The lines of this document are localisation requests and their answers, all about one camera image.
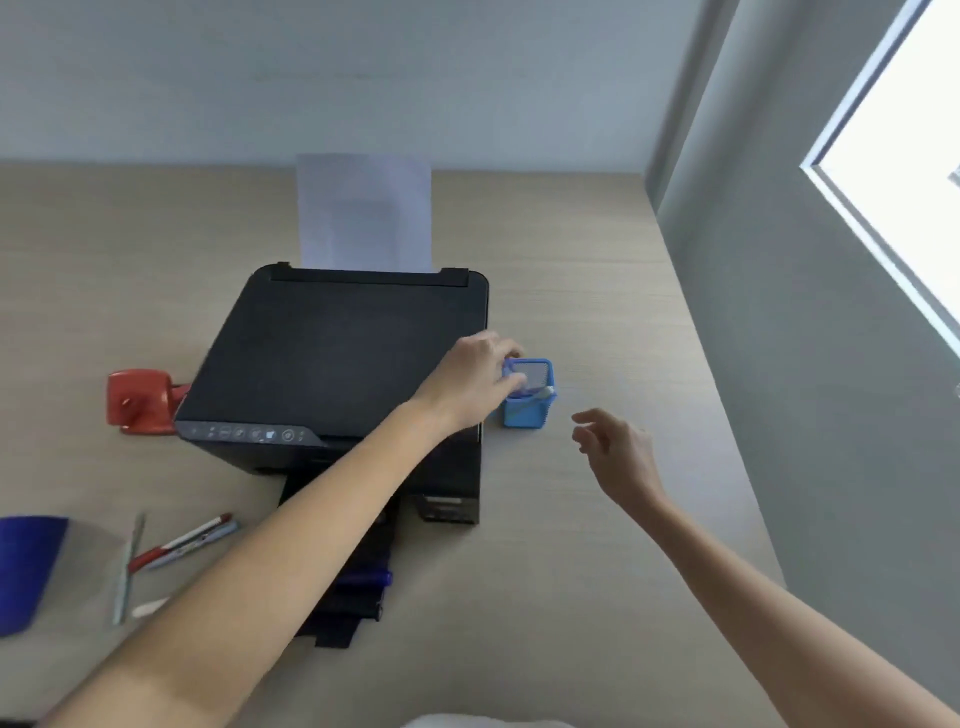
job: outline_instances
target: printer lid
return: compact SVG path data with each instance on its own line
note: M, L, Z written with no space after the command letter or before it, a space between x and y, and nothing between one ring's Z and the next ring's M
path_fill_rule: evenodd
M247 281L178 422L299 425L362 438L461 336L487 326L473 271L326 271L276 263Z

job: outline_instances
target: red and white pen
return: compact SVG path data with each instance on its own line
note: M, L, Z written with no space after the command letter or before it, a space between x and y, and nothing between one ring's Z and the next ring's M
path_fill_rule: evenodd
M218 525L228 522L231 518L233 518L232 513L223 513L217 516L217 518L207 521L203 525L197 526L192 531L187 531L182 536L179 536L163 546L154 546L149 551L144 551L139 556L136 556L130 560L130 562L127 564L127 572L134 573L135 571L143 569L150 562L155 561L161 556L166 556L178 546L183 546L184 544L188 544L189 542L193 541L197 537L203 536L203 534L207 531L211 531Z

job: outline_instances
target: blue cup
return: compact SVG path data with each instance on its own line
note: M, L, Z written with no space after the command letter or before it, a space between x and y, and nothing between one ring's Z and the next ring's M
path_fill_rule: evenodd
M67 523L58 516L0 519L0 637L22 632L33 621Z

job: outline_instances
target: person's left hand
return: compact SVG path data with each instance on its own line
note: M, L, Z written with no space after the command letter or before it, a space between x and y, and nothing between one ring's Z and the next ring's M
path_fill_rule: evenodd
M508 356L523 356L523 349L496 331L465 336L446 353L412 401L431 409L443 425L444 436L477 425L526 383L523 374L503 376L503 360Z

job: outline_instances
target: person's left arm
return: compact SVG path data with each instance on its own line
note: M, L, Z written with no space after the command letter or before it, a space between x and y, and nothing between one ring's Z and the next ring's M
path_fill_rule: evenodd
M130 636L42 725L226 724L410 471L522 384L522 375L500 376L511 354L516 342L492 331L458 341L409 401Z

